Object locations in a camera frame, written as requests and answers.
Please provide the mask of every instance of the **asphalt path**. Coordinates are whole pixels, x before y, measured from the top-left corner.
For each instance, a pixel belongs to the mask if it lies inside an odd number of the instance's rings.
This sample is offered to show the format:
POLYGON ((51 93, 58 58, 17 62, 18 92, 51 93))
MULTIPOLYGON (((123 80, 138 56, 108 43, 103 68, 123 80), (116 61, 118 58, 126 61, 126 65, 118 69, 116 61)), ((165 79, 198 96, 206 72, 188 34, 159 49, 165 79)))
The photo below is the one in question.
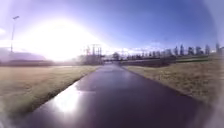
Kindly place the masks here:
POLYGON ((22 128, 192 128, 205 105, 160 83, 105 65, 26 116, 22 128))

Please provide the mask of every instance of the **street lamp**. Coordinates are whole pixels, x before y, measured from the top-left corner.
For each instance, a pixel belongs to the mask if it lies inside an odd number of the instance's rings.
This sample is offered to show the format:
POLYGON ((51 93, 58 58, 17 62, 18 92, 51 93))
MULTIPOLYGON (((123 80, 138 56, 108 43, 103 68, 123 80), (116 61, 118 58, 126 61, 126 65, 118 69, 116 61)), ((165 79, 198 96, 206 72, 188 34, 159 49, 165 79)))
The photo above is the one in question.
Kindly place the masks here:
POLYGON ((13 39, 14 39, 14 33, 15 33, 15 29, 16 29, 16 20, 19 18, 19 16, 15 16, 13 17, 13 28, 12 28, 12 37, 11 37, 11 55, 13 53, 13 39))

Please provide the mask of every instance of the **grass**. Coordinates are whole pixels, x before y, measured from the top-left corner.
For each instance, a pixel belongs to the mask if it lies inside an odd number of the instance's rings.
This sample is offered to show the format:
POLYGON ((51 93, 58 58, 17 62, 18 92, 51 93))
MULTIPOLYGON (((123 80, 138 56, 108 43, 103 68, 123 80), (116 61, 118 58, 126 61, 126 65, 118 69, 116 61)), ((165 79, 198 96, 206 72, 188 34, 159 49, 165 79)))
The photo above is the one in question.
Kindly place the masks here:
POLYGON ((25 115, 96 68, 0 67, 0 115, 25 115))
POLYGON ((153 79, 168 87, 212 103, 221 89, 221 60, 176 63, 167 67, 126 66, 130 71, 153 79))

